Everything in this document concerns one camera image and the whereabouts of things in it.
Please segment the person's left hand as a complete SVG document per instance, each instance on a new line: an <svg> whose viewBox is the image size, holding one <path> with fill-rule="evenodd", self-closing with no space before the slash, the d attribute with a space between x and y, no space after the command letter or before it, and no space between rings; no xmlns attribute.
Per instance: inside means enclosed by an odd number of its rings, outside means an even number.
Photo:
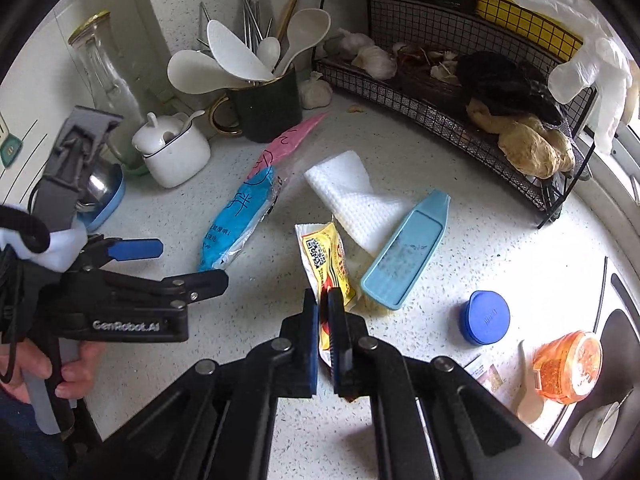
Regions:
<svg viewBox="0 0 640 480"><path fill-rule="evenodd" d="M83 341L79 345L79 358L62 367L63 381L55 390L58 398L78 400L92 390L105 347L102 341ZM29 404L25 373L40 379L48 379L52 374L51 361L28 339L16 346L12 378L7 384L1 384L1 388L17 401Z"/></svg>

